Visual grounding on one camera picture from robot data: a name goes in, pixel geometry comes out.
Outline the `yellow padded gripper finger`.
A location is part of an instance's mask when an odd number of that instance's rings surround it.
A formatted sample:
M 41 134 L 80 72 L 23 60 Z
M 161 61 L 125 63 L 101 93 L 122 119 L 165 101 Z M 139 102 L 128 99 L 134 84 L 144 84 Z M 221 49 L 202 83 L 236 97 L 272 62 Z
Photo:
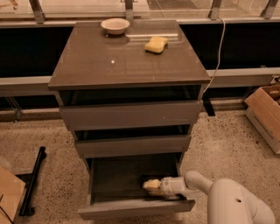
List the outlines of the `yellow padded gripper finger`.
M 158 179 L 150 179 L 143 183 L 145 189 L 151 195 L 161 195 L 161 182 Z

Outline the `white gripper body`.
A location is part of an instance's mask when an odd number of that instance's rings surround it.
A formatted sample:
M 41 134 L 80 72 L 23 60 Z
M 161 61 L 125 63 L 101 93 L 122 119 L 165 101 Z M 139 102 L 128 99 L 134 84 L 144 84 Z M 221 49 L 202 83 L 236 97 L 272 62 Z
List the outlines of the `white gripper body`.
M 183 177 L 165 177 L 161 180 L 160 191 L 163 197 L 186 197 L 187 187 Z

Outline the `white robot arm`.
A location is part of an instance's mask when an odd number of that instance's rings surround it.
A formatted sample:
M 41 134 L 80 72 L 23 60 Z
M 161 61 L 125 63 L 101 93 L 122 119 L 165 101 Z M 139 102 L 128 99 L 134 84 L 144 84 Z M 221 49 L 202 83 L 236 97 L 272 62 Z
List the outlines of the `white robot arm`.
M 149 179 L 143 188 L 151 195 L 194 197 L 198 192 L 207 196 L 208 224 L 276 224 L 272 209 L 240 183 L 219 178 L 212 181 L 197 171 L 181 177 Z

